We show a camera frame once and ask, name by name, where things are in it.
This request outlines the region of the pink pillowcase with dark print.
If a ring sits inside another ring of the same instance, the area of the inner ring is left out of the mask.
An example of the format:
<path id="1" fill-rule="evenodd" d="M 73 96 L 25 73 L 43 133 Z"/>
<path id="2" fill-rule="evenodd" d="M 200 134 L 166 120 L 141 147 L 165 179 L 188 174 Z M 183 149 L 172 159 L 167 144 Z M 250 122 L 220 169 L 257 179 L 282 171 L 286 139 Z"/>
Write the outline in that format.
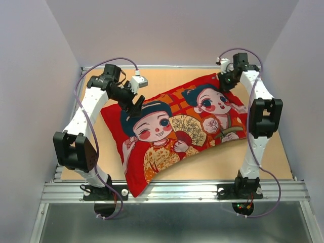
<path id="1" fill-rule="evenodd" d="M 183 159 L 247 135 L 247 108 L 231 92 L 221 92 L 214 73 L 145 100 L 138 117 L 117 104 L 103 108 L 101 115 L 134 197 Z"/>

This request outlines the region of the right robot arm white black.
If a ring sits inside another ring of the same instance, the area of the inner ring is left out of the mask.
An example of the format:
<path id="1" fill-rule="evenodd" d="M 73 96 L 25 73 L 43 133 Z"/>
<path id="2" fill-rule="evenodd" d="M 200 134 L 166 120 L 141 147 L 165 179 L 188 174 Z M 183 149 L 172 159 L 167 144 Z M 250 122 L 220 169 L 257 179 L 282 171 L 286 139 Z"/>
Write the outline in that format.
<path id="1" fill-rule="evenodd" d="M 221 71 L 217 74 L 221 91 L 230 91 L 238 83 L 248 95 L 247 141 L 244 162 L 233 183 L 217 188 L 220 200 L 262 199 L 260 172 L 265 148 L 279 127 L 283 101 L 274 98 L 261 80 L 261 70 L 248 61 L 248 52 L 241 49 L 232 60 L 219 56 L 216 61 Z"/>

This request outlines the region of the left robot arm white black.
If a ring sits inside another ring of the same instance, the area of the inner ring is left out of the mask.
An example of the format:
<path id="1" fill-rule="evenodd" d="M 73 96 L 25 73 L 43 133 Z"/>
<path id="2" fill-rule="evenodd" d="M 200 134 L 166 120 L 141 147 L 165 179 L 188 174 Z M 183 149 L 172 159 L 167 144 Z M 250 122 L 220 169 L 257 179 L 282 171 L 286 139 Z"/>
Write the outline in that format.
<path id="1" fill-rule="evenodd" d="M 135 69 L 134 76 L 122 83 L 122 69 L 106 64 L 99 76 L 92 76 L 73 118 L 62 132 L 53 135 L 58 164 L 81 175 L 87 182 L 81 185 L 83 199 L 87 201 L 113 200 L 120 192 L 112 187 L 111 176 L 97 165 L 99 144 L 91 144 L 96 139 L 94 124 L 101 109 L 108 100 L 114 100 L 130 117 L 138 117 L 145 97 L 141 95 L 134 103 L 138 90 L 148 85 L 148 80 Z"/>

